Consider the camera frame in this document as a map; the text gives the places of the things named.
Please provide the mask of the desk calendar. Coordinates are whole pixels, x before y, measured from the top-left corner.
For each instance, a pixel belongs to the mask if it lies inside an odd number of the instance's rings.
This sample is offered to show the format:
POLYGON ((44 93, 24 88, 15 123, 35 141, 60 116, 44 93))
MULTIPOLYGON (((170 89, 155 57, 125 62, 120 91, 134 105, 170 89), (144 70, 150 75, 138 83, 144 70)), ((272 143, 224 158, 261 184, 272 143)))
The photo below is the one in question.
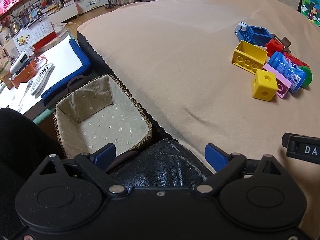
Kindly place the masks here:
POLYGON ((51 20, 48 16, 42 16, 18 31, 12 39, 21 54, 29 47, 37 51, 56 37, 51 20))

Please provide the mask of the fabric lined wicker basket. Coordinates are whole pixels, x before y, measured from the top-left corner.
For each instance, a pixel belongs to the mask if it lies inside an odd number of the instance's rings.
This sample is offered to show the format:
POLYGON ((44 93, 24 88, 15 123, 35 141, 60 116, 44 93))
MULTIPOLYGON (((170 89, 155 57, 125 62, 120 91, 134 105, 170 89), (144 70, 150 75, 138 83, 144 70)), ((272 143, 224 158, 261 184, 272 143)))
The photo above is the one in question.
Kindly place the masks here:
POLYGON ((93 154, 108 143, 121 155, 140 148, 152 136, 151 121, 142 107, 111 75, 97 77, 61 99, 54 121, 68 159, 93 154))

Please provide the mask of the white tv console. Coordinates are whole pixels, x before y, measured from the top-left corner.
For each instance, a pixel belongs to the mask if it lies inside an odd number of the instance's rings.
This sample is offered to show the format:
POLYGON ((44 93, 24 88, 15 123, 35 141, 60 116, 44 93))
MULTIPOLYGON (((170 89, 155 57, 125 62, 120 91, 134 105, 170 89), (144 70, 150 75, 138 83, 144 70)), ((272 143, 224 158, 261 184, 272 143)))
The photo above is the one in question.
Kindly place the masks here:
POLYGON ((63 7, 62 9, 50 14, 48 17, 52 24, 66 22, 71 18, 79 17, 77 4, 74 2, 73 4, 63 7))

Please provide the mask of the blue mentos gum bottle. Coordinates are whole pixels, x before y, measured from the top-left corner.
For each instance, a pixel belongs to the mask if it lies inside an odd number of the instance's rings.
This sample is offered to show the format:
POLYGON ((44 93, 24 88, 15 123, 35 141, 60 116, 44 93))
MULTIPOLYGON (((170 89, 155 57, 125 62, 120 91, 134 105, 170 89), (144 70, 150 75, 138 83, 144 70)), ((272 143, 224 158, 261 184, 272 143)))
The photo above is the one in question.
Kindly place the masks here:
POLYGON ((291 82, 290 92, 296 93, 306 78, 306 73, 281 52, 276 51, 268 64, 291 82))

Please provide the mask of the white remote control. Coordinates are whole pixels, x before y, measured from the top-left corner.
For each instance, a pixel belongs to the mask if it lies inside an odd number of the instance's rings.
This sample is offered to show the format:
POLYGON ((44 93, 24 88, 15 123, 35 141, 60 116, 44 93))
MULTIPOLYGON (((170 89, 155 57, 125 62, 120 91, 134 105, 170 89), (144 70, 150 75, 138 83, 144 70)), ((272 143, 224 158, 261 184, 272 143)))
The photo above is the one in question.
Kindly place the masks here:
POLYGON ((37 75, 36 79, 33 81, 33 84, 30 89, 31 95, 35 95, 42 89, 47 77, 51 74, 53 69, 55 68, 53 63, 45 64, 39 74, 37 75))

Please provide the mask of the beige blanket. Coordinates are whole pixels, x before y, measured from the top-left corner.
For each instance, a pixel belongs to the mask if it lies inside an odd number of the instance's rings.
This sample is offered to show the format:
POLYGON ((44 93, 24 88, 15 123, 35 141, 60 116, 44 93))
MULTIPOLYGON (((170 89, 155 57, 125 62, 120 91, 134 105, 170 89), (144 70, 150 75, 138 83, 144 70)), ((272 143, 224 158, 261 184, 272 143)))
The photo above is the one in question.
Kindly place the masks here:
POLYGON ((319 27, 277 0, 159 0, 125 5, 78 28, 167 133, 203 159, 213 143, 250 159, 274 155, 306 195, 301 229, 319 237, 319 165, 288 158, 284 133, 319 136, 319 27), (313 81, 285 98, 252 97, 254 76, 232 64, 239 22, 291 42, 313 81))

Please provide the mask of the white handheld device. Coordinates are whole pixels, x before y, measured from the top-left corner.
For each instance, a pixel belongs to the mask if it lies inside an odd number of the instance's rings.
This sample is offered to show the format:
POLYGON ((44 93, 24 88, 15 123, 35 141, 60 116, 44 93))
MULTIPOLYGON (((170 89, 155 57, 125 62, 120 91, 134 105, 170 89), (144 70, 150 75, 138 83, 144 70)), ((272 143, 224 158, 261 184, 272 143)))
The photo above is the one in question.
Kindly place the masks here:
POLYGON ((10 67, 10 74, 14 75, 17 71, 19 71, 25 64, 29 61, 30 57, 33 56, 32 51, 24 51, 22 52, 16 60, 13 62, 10 67))

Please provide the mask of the blue hollow brick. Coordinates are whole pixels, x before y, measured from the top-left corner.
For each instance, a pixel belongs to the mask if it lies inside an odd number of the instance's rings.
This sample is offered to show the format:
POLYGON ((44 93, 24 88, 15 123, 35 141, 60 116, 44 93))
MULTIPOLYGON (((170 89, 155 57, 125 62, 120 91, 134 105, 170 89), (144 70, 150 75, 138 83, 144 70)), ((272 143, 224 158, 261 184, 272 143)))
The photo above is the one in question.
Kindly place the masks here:
POLYGON ((262 27, 249 25, 248 31, 257 46, 264 47, 273 38, 273 36, 268 32, 268 30, 262 27))

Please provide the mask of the yellow hollow brick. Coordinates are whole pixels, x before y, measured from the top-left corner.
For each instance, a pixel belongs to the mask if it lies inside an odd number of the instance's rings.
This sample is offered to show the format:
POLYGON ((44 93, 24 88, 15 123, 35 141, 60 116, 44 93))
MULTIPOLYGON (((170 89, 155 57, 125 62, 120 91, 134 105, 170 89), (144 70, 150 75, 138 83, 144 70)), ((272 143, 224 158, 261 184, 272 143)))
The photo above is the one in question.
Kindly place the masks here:
POLYGON ((233 51, 232 64, 255 74, 266 63, 267 51, 241 40, 233 51))

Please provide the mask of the long red block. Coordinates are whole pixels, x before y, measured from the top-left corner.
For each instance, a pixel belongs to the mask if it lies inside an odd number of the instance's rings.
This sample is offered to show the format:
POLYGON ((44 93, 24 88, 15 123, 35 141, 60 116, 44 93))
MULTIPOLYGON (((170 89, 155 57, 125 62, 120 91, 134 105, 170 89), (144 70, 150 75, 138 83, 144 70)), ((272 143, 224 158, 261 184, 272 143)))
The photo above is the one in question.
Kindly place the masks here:
POLYGON ((304 67, 309 67, 309 65, 305 62, 303 62, 302 60, 300 60, 299 58, 293 56, 291 53, 289 52, 283 52, 286 60, 289 62, 289 63, 292 63, 292 64, 295 64, 296 66, 300 67, 300 66, 304 66, 304 67))

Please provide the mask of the orange container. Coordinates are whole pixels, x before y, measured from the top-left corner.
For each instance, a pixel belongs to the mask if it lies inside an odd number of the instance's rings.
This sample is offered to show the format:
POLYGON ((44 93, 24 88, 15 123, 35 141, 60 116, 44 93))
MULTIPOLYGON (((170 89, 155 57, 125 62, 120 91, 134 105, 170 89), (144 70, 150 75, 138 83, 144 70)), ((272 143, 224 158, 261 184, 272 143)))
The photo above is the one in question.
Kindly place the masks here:
POLYGON ((35 60, 31 60, 18 74, 13 74, 9 79, 15 88, 18 88, 21 83, 28 82, 36 75, 35 60))

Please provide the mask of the green plastic wheel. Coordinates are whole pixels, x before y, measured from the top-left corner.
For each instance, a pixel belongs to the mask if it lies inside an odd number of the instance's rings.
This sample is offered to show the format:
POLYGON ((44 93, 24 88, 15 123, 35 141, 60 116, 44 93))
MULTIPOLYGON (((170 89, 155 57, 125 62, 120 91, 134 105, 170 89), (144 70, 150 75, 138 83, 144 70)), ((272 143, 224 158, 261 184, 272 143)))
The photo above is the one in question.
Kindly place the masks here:
POLYGON ((307 66, 299 66, 299 69, 302 70, 305 73, 305 79, 302 83, 302 87, 306 88, 310 85, 313 79, 312 72, 309 67, 307 66))

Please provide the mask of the red cube block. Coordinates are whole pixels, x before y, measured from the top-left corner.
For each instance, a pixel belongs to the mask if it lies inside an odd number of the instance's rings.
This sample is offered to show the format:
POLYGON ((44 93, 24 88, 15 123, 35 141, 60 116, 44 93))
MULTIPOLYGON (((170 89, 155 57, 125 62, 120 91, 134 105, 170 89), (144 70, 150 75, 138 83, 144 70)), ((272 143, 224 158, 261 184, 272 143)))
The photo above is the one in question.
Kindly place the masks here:
POLYGON ((265 47, 266 47, 268 57, 272 57, 272 55, 275 52, 282 53, 284 49, 284 45, 281 42, 275 40, 274 38, 270 39, 269 42, 265 44, 265 47))

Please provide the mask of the mickey mouse picture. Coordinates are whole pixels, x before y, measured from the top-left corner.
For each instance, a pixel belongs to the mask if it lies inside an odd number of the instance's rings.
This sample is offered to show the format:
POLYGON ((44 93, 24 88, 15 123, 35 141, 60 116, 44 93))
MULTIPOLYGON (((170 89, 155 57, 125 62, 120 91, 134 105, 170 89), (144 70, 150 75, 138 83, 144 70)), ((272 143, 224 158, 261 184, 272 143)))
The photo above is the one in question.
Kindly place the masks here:
POLYGON ((315 25, 320 24, 319 0, 302 0, 300 12, 315 25))

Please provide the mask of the yellow cube block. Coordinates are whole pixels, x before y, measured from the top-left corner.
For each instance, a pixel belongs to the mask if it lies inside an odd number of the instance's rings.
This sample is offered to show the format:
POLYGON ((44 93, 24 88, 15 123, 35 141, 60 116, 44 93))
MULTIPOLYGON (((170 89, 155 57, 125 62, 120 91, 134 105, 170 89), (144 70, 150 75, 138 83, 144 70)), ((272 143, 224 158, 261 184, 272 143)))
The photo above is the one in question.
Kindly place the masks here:
POLYGON ((276 75, 266 70, 258 69, 252 81, 252 97, 271 101, 278 91, 276 75))

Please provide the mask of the pink brick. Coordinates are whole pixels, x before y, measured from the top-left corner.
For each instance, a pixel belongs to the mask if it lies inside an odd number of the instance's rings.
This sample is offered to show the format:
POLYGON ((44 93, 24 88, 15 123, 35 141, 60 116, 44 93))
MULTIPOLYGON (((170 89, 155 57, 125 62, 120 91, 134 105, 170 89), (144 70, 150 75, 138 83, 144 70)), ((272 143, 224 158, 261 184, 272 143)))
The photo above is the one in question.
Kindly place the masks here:
POLYGON ((276 76, 278 86, 278 91, 276 92, 276 94, 281 99, 285 98, 286 94, 289 92, 292 83, 282 74, 280 74, 277 70, 275 70, 272 66, 270 66, 268 63, 266 63, 263 66, 263 70, 271 72, 276 76))

